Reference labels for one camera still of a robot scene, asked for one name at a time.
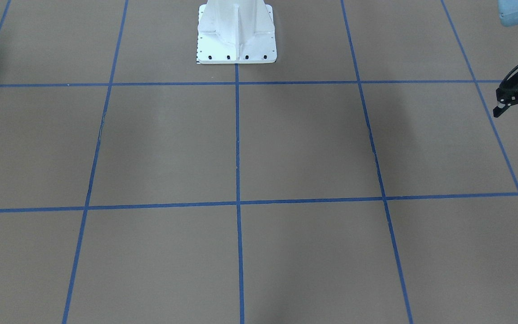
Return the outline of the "brown paper table mat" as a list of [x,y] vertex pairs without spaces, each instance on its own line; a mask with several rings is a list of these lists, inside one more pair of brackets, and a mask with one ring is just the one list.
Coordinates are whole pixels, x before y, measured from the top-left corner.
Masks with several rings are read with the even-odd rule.
[[518,324],[495,0],[0,0],[0,324]]

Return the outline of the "white central pedestal column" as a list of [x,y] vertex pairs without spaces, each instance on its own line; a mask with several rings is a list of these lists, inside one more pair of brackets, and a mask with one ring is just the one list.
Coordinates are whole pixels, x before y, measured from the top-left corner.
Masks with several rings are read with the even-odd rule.
[[277,61],[273,8],[263,0],[208,0],[198,14],[197,64]]

